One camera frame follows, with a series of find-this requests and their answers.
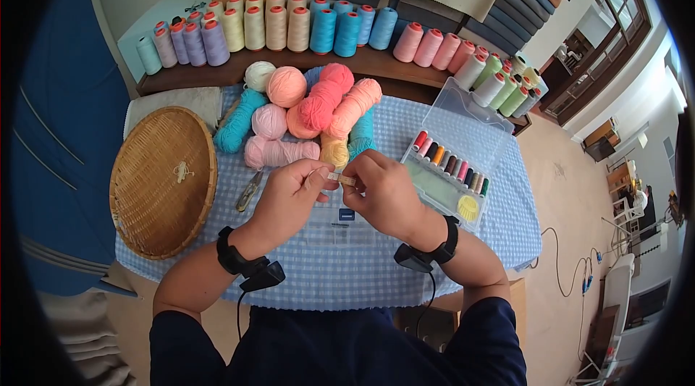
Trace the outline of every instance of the scissors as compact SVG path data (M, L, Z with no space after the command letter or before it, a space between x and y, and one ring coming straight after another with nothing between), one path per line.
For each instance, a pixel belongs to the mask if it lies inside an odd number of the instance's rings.
M263 174L263 171L260 171L256 173L253 178L251 178L251 181L246 186L246 189L244 189L241 197L239 197L239 200L236 201L237 211L246 211L246 207L248 206L249 202L251 202L251 198L254 197L254 194L256 194L256 191L258 190L258 186L261 185Z

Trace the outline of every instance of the blue gingham tablecloth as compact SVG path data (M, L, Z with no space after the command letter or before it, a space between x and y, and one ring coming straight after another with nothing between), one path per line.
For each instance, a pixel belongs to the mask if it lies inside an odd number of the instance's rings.
M224 111L241 91L241 85L224 88ZM374 109L374 137L379 151L400 161L412 138L420 131L429 108L418 102L383 96ZM456 129L461 137L481 134L474 127L462 128L459 125ZM485 138L478 138L485 143ZM116 236L118 262L134 273L158 282L176 261L204 243L215 242L224 226L238 227L251 217L269 170L266 168L261 188L247 211L239 213L235 209L236 201L255 171L244 165L243 151L226 154L218 150L217 158L215 200L196 240L176 257L152 261L137 256ZM320 227L321 218L337 215L338 209L345 208L342 189L331 192L329 197L328 203L317 204L312 218L296 236L268 254L269 260L277 260L282 265L285 281L273 288L248 293L244 301L251 305L291 310L402 307L428 301L432 291L429 276L405 269L393 260L393 254L401 244L399 240L378 233L359 215L354 229L346 231L349 234L328 234ZM532 260L541 252L536 206L514 137L509 140L493 173L487 213L477 235L499 256L506 269ZM437 295L461 288L436 265L433 274ZM242 281L237 279L222 298L239 299Z

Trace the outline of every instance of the hand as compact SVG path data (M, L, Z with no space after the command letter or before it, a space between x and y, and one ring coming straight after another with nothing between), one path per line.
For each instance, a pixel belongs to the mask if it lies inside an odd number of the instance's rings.
M446 241L444 217L420 201L405 165L367 149L345 166L343 175L359 178L357 188L343 184L343 202L379 232L422 252Z
M307 222L315 201L328 201L321 190L338 188L338 182L327 179L334 170L333 164L313 159L273 170L254 215L231 233L229 244L235 245L244 258L253 260L286 242Z

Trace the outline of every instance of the blue sleeve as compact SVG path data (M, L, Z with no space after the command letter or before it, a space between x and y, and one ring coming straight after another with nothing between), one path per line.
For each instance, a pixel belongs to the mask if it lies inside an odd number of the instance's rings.
M526 385L516 328L509 302L484 298L463 314L444 356L471 384Z
M216 385L226 366L203 326L177 311L160 312L152 320L149 354L152 386Z

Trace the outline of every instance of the clear plastic box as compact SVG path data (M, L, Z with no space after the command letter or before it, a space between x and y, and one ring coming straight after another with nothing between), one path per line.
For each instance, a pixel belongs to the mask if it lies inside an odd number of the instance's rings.
M467 161L474 172L489 179L484 197L464 188L463 183L456 180L456 174L445 176L441 169L417 155L413 149L417 134L401 159L426 205L458 218L465 230L477 232L487 210L487 199L495 188L492 174L507 149L513 124L496 111L476 104L470 93L449 77L422 121L422 130L439 146ZM472 198L477 204L477 213L471 220L458 212L463 196Z

